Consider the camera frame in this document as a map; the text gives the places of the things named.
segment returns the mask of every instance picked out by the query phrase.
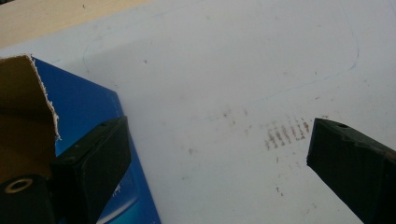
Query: blue box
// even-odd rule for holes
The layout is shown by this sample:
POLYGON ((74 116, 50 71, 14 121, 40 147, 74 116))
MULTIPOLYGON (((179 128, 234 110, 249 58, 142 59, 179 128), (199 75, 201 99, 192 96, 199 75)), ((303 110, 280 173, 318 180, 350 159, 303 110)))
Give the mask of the blue box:
MULTIPOLYGON (((96 125, 123 116, 118 95, 114 91, 36 58, 19 56, 13 60, 17 67, 18 63, 29 63, 38 74, 41 89, 54 116, 56 156, 96 125)), ((134 143, 130 140, 133 160, 98 223, 161 223, 134 143)))

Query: black plastic part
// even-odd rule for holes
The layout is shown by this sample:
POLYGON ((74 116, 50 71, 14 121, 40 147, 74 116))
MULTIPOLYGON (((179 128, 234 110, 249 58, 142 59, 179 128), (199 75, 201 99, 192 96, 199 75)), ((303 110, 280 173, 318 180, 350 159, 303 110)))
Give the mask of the black plastic part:
POLYGON ((96 126, 51 164, 67 223, 96 223, 131 163, 127 118, 96 126))
POLYGON ((57 224, 46 178, 24 175, 0 186, 0 223, 57 224))
POLYGON ((345 124, 315 119, 307 165, 363 223, 396 223, 392 149, 345 124))

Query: metal ring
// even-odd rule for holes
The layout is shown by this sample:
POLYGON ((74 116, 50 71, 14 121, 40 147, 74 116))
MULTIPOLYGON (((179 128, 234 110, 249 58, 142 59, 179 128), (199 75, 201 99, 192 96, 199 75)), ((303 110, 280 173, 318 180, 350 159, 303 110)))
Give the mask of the metal ring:
POLYGON ((33 184, 33 179, 31 178, 21 178, 12 183, 10 183, 4 190, 6 193, 18 193, 24 189, 29 188, 33 184))

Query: torn cardboard edge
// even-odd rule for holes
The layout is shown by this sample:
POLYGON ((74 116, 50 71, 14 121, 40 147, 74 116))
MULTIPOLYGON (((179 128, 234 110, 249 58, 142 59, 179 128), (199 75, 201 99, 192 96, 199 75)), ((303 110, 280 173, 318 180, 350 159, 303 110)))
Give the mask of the torn cardboard edge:
POLYGON ((50 177, 59 117, 31 55, 0 58, 0 85, 0 183, 34 173, 50 177))

